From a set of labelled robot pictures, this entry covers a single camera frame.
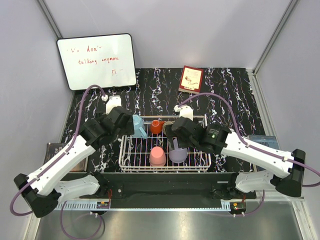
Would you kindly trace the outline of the light blue ceramic mug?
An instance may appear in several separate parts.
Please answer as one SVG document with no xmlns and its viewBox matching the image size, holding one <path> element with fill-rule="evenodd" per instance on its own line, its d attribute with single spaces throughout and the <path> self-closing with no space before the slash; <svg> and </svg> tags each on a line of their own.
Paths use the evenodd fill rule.
<svg viewBox="0 0 320 240">
<path fill-rule="evenodd" d="M 147 138 L 147 133 L 145 130 L 144 120 L 137 114 L 132 116 L 133 118 L 133 127 L 134 127 L 134 134 L 132 135 L 133 138 Z"/>
</svg>

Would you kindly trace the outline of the lavender plastic tumbler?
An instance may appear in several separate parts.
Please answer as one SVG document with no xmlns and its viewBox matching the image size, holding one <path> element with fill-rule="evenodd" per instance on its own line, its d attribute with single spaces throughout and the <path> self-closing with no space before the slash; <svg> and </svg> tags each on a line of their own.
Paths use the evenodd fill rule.
<svg viewBox="0 0 320 240">
<path fill-rule="evenodd" d="M 183 163 L 188 156 L 188 152 L 186 148 L 180 148 L 178 145 L 177 138 L 174 138 L 172 141 L 168 144 L 168 156 L 169 159 L 176 164 Z"/>
</svg>

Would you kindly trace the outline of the orange small cup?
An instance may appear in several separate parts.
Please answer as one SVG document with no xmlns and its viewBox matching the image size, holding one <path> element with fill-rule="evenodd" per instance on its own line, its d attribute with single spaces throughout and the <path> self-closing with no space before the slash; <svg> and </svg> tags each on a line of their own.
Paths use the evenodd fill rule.
<svg viewBox="0 0 320 240">
<path fill-rule="evenodd" d="M 164 121 L 153 120 L 150 124 L 150 132 L 154 135 L 158 135 L 162 132 Z"/>
</svg>

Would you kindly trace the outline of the pink plastic tumbler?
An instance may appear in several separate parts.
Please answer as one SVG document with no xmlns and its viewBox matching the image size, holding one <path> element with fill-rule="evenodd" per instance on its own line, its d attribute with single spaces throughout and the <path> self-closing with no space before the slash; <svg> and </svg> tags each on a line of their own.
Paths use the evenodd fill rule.
<svg viewBox="0 0 320 240">
<path fill-rule="evenodd" d="M 149 162 L 152 167 L 163 167 L 166 161 L 166 154 L 161 147 L 155 146 L 151 149 Z"/>
</svg>

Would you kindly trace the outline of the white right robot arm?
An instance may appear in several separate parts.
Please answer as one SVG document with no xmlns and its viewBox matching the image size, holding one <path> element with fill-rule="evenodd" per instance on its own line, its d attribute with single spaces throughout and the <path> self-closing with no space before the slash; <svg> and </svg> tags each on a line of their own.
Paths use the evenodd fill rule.
<svg viewBox="0 0 320 240">
<path fill-rule="evenodd" d="M 235 174 L 227 185 L 228 195 L 232 198 L 260 190 L 276 190 L 293 198 L 302 195 L 306 158 L 303 150 L 281 151 L 246 140 L 219 124 L 203 127 L 186 117 L 175 120 L 168 127 L 168 132 L 177 138 L 181 148 L 190 147 L 207 154 L 229 156 L 263 168 L 260 172 Z"/>
</svg>

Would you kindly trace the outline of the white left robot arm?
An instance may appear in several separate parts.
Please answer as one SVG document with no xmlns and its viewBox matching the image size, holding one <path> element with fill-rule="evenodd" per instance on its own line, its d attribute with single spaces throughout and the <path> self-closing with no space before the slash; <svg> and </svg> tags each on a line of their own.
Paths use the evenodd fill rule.
<svg viewBox="0 0 320 240">
<path fill-rule="evenodd" d="M 37 218 L 51 213 L 58 204 L 82 196 L 103 198 L 108 193 L 108 181 L 100 173 L 87 173 L 82 178 L 63 178 L 83 159 L 100 147 L 134 133 L 133 114 L 113 107 L 107 114 L 87 120 L 72 140 L 38 170 L 14 178 L 19 195 L 27 202 Z"/>
</svg>

